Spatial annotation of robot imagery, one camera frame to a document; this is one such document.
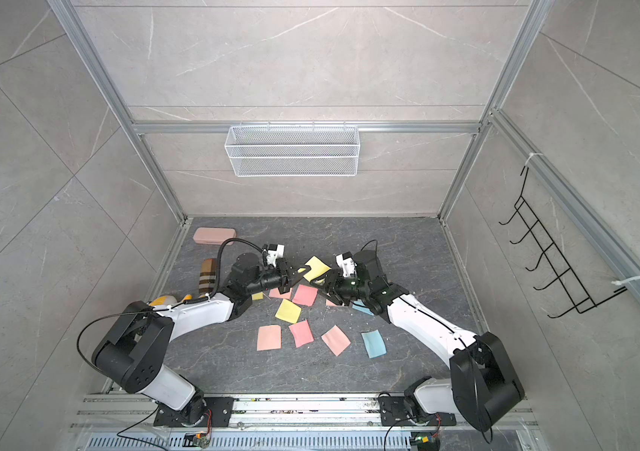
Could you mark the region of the blue memo pad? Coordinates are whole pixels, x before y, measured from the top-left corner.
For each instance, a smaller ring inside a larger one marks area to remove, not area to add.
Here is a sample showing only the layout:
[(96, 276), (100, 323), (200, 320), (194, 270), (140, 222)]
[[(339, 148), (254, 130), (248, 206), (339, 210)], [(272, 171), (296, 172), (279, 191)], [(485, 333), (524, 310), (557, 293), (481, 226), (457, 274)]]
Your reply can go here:
[(365, 307), (363, 304), (353, 303), (352, 308), (370, 316), (374, 315), (374, 313), (369, 308)]

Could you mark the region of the yellow torn memo page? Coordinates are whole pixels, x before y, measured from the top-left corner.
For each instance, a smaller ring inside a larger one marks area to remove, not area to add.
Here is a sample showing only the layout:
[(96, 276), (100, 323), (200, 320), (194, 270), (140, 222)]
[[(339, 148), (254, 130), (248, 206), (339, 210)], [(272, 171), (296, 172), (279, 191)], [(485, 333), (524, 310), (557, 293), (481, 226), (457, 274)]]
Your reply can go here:
[(282, 300), (275, 314), (275, 318), (290, 324), (296, 324), (299, 321), (301, 312), (302, 309), (297, 304), (288, 300)]

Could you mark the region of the salmon torn memo page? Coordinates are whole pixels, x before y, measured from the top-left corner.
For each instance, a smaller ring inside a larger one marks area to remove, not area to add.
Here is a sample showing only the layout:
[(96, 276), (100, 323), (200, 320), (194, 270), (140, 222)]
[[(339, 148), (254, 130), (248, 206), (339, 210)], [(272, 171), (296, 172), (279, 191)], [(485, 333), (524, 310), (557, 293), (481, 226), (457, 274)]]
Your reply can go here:
[(337, 325), (329, 329), (321, 338), (335, 356), (340, 356), (351, 344), (347, 335)]

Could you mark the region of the dark pink torn page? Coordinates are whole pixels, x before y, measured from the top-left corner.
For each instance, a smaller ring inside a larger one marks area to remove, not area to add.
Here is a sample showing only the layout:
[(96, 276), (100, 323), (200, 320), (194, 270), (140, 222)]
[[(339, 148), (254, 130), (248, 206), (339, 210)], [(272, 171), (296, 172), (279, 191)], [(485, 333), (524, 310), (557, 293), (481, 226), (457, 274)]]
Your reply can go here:
[(294, 338), (295, 346), (301, 348), (314, 342), (314, 336), (308, 321), (299, 321), (289, 326), (289, 330)]

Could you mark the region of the blue torn memo page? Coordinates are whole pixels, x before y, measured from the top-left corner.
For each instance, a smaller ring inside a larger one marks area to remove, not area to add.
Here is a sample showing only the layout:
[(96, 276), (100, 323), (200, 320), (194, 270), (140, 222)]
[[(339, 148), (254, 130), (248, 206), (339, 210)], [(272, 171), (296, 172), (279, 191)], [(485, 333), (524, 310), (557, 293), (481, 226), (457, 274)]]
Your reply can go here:
[(385, 341), (378, 330), (363, 332), (361, 337), (370, 359), (375, 359), (387, 353)]

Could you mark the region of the pink torn memo page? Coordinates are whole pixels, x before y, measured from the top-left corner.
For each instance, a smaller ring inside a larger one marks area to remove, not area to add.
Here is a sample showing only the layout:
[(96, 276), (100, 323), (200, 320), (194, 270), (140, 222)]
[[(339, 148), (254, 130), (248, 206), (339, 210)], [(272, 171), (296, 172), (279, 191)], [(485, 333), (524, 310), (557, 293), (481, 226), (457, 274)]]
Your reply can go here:
[(282, 347), (282, 328), (280, 325), (267, 325), (258, 329), (258, 351), (273, 351)]

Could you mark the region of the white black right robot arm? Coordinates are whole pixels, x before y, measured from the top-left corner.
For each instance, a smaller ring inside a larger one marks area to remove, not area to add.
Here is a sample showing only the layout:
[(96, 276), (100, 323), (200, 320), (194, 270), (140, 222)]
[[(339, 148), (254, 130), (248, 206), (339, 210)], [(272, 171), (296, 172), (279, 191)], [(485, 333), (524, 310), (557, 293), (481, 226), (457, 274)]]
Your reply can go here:
[(373, 315), (414, 336), (449, 368), (447, 380), (424, 377), (403, 396), (404, 411), (391, 428), (434, 424), (460, 416), (487, 443), (494, 426), (526, 396), (498, 336), (475, 334), (442, 318), (408, 289), (389, 281), (376, 250), (367, 247), (336, 257), (336, 268), (311, 279), (337, 306), (360, 303)]

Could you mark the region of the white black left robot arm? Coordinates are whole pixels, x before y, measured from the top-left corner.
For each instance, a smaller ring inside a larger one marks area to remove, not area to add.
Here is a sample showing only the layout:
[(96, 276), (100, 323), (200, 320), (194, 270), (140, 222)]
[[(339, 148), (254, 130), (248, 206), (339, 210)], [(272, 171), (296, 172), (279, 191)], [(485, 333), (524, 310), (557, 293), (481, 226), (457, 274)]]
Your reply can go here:
[(130, 394), (150, 398), (178, 423), (194, 427), (209, 419), (204, 392), (164, 364), (175, 339), (214, 324), (239, 318), (256, 293), (287, 293), (312, 267), (293, 267), (284, 246), (260, 247), (240, 238), (225, 240), (218, 250), (212, 288), (196, 297), (153, 306), (133, 302), (106, 316), (115, 323), (90, 357), (81, 359)]

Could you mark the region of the brown plaid cylinder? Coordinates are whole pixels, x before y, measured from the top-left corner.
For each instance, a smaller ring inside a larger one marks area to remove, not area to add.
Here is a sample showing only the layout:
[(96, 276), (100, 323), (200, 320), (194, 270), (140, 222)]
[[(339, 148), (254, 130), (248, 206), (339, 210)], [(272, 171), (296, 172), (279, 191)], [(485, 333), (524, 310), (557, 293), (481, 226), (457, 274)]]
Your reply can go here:
[(198, 292), (200, 295), (213, 293), (217, 285), (218, 265), (216, 259), (205, 259), (201, 265)]

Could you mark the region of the pink eraser case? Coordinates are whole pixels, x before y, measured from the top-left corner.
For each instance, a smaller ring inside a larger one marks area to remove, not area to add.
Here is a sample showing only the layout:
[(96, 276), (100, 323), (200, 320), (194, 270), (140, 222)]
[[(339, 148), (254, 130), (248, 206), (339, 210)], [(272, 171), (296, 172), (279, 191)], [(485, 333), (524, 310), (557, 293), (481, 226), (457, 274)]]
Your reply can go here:
[(226, 240), (235, 238), (237, 231), (235, 229), (226, 229), (225, 227), (198, 227), (192, 236), (192, 240), (196, 244), (201, 245), (221, 245)]

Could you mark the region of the yellow plush toy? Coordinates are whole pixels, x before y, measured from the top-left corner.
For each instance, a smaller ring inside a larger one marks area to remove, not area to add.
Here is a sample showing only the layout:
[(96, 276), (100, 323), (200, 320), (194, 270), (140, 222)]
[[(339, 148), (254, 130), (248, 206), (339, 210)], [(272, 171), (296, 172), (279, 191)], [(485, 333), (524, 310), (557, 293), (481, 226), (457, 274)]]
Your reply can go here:
[(186, 304), (188, 301), (192, 300), (192, 295), (186, 295), (181, 301), (177, 300), (173, 295), (163, 295), (152, 301), (149, 305), (152, 307), (168, 307), (175, 308), (177, 306), (182, 306)]

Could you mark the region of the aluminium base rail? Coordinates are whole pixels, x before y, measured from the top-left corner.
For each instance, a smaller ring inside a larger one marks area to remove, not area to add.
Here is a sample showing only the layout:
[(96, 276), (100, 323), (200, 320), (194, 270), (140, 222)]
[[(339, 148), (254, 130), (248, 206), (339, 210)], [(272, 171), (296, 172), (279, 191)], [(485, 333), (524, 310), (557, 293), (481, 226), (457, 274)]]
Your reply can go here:
[(446, 408), (413, 419), (402, 398), (357, 394), (212, 394), (194, 428), (140, 396), (85, 397), (64, 450), (545, 450), (528, 402), (488, 432)]

